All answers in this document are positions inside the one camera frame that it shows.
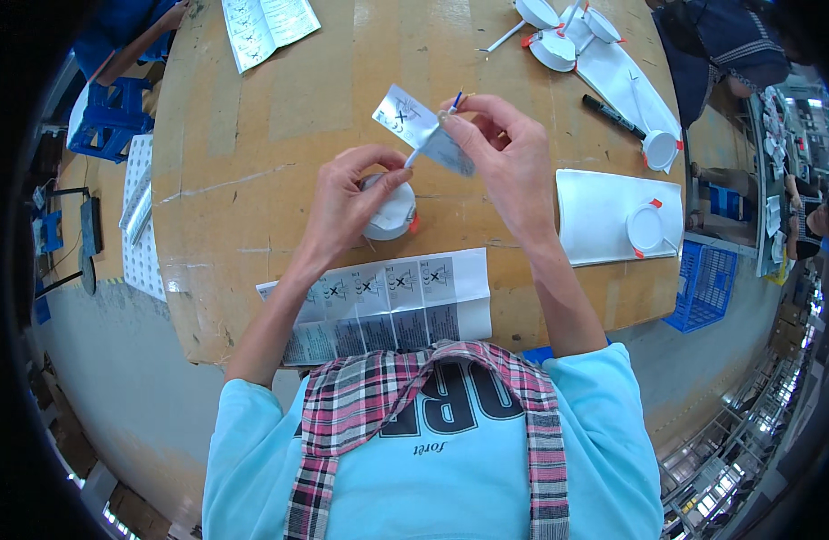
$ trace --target plaid shirt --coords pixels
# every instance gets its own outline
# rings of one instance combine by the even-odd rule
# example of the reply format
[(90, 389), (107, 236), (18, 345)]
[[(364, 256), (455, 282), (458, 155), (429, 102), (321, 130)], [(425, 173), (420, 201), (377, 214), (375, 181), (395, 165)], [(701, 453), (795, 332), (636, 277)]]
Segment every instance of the plaid shirt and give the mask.
[(568, 475), (552, 381), (538, 366), (480, 341), (442, 341), (409, 354), (376, 351), (336, 359), (310, 374), (301, 419), (301, 467), (288, 501), (284, 538), (324, 537), (339, 457), (364, 444), (414, 401), (436, 361), (460, 357), (496, 373), (525, 410), (530, 537), (568, 538)]

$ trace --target instruction sheet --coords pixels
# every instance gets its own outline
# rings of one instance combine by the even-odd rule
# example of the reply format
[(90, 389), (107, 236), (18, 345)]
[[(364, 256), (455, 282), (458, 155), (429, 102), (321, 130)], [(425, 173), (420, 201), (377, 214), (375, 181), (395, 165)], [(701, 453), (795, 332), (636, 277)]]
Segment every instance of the instruction sheet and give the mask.
[[(263, 301), (278, 283), (256, 286)], [(407, 256), (328, 270), (306, 293), (282, 363), (491, 336), (485, 248)]]
[(321, 28), (308, 0), (223, 0), (223, 16), (239, 73)]
[(472, 158), (439, 127), (439, 118), (397, 85), (390, 86), (372, 117), (442, 167), (458, 175), (474, 175)]

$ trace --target gray floor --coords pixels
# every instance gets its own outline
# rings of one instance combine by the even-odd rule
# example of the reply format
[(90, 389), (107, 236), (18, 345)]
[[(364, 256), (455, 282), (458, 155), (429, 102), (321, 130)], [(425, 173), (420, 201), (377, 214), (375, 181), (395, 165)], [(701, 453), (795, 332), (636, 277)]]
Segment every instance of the gray floor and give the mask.
[[(741, 379), (767, 340), (779, 294), (740, 259), (723, 321), (681, 334), (657, 320), (610, 335), (631, 352), (656, 448), (686, 437)], [(47, 298), (52, 319), (34, 327), (34, 340), (51, 356), (101, 459), (172, 522), (192, 529), (222, 371), (186, 362), (165, 303), (126, 284), (100, 282), (95, 297), (67, 285)], [(284, 406), (296, 388), (294, 373), (278, 374)]]

